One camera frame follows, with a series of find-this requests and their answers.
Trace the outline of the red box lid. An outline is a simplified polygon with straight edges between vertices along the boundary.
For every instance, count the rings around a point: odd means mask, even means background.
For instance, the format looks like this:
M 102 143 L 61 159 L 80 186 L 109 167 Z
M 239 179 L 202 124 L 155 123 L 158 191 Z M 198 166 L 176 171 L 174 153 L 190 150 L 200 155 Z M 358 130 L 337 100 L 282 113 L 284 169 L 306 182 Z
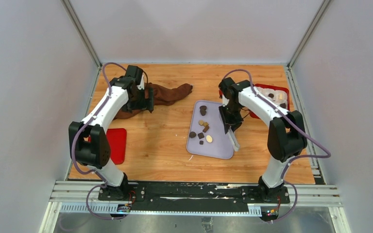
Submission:
M 127 131 L 123 128 L 108 129 L 106 137 L 111 149 L 111 160 L 120 165 L 125 160 Z

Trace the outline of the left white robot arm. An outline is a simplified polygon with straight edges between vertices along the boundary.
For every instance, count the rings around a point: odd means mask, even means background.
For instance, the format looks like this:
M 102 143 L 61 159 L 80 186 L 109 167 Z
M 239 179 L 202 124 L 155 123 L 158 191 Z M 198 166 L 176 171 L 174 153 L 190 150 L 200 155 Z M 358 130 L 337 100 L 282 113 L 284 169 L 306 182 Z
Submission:
M 81 121 L 68 127 L 70 156 L 73 166 L 83 174 L 95 173 L 117 200 L 129 196 L 126 174 L 111 159 L 106 132 L 119 111 L 154 110 L 153 88 L 147 87 L 144 70 L 129 65 L 125 74 L 107 81 L 107 90 L 96 107 Z

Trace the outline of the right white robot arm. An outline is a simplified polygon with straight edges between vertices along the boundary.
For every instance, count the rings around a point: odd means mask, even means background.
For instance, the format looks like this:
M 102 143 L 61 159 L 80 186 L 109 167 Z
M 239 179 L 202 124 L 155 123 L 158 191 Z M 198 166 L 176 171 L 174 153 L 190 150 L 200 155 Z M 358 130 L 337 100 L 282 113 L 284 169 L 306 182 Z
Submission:
M 263 96 L 249 80 L 236 83 L 232 78 L 219 83 L 222 105 L 219 107 L 224 133 L 234 150 L 239 149 L 235 131 L 242 125 L 242 108 L 247 108 L 268 127 L 267 148 L 271 155 L 266 171 L 258 181 L 258 196 L 271 202 L 284 185 L 283 176 L 290 158 L 300 155 L 307 146 L 303 116 L 289 111 Z

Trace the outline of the red box with white liners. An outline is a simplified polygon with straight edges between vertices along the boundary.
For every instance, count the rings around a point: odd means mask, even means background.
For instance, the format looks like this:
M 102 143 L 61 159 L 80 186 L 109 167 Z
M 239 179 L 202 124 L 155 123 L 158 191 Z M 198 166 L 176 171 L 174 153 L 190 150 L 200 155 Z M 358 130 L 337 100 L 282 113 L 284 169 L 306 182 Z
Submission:
M 287 88 L 260 83 L 254 84 L 254 87 L 264 98 L 290 111 L 289 90 Z

